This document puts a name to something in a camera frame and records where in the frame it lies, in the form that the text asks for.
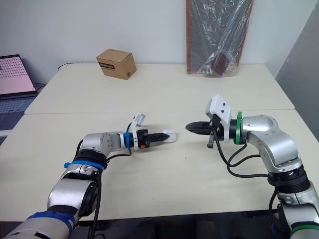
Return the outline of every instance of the plastic bag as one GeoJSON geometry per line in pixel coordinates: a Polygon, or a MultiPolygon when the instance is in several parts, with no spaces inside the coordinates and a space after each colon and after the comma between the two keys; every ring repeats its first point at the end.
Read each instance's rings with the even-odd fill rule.
{"type": "Polygon", "coordinates": [[[253,0],[186,0],[187,72],[233,76],[253,0]]]}

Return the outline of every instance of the blue ring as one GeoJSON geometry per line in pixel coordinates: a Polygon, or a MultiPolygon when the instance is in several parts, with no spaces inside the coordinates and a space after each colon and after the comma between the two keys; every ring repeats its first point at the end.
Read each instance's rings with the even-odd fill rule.
{"type": "Polygon", "coordinates": [[[31,218],[55,218],[58,219],[62,222],[64,222],[66,224],[66,226],[69,228],[69,232],[70,235],[72,233],[72,225],[69,222],[69,220],[71,220],[73,222],[73,225],[75,225],[75,218],[73,217],[73,215],[69,214],[69,213],[59,213],[59,212],[40,212],[40,213],[35,213],[32,216],[28,217],[28,219],[31,218]]]}
{"type": "Polygon", "coordinates": [[[126,131],[124,133],[124,136],[125,136],[125,147],[126,148],[130,148],[130,132],[126,131]]]}
{"type": "Polygon", "coordinates": [[[93,162],[90,162],[90,161],[84,161],[84,160],[76,160],[76,161],[73,161],[72,163],[65,163],[64,167],[67,168],[70,164],[86,164],[86,165],[90,165],[92,167],[96,167],[96,168],[104,170],[104,166],[103,165],[101,165],[99,163],[93,163],[93,162]]]}

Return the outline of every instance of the floor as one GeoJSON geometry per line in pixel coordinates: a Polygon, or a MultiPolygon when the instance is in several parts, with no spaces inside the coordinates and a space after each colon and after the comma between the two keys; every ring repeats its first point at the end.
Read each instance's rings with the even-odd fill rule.
{"type": "MultiPolygon", "coordinates": [[[[83,222],[70,239],[86,239],[83,222]]],[[[0,238],[19,222],[1,222],[0,238]]],[[[267,211],[181,215],[101,221],[107,239],[281,239],[274,236],[267,211]]]]}

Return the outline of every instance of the cardboard box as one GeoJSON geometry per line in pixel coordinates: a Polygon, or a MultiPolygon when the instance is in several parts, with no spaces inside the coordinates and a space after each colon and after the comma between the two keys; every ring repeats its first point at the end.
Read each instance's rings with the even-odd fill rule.
{"type": "Polygon", "coordinates": [[[130,52],[107,49],[96,59],[106,76],[127,80],[136,72],[133,54],[130,52]]]}

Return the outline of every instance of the laptop screen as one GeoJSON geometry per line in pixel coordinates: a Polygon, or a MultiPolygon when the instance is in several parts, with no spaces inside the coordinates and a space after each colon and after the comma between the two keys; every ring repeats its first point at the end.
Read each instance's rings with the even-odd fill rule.
{"type": "Polygon", "coordinates": [[[35,92],[19,55],[0,57],[0,95],[35,92]]]}

